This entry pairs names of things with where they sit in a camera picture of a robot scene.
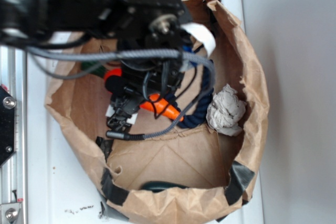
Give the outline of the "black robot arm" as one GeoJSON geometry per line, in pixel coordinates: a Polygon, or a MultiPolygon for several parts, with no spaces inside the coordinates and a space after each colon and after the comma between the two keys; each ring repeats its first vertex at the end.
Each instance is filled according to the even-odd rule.
{"type": "Polygon", "coordinates": [[[38,54],[115,39],[122,75],[106,81],[112,136],[130,130],[151,94],[180,86],[181,52],[190,44],[182,26],[191,21],[182,0],[1,0],[1,44],[38,54]]]}

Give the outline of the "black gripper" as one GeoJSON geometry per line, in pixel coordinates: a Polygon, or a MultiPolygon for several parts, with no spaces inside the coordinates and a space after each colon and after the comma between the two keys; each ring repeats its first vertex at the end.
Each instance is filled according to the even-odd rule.
{"type": "Polygon", "coordinates": [[[107,116],[107,126],[110,132],[128,132],[130,119],[150,95],[159,94],[156,102],[180,88],[188,66],[183,55],[192,45],[182,25],[192,17],[185,6],[175,12],[131,6],[112,14],[108,21],[118,40],[117,50],[123,54],[122,77],[128,84],[123,95],[112,94],[113,112],[107,116]]]}

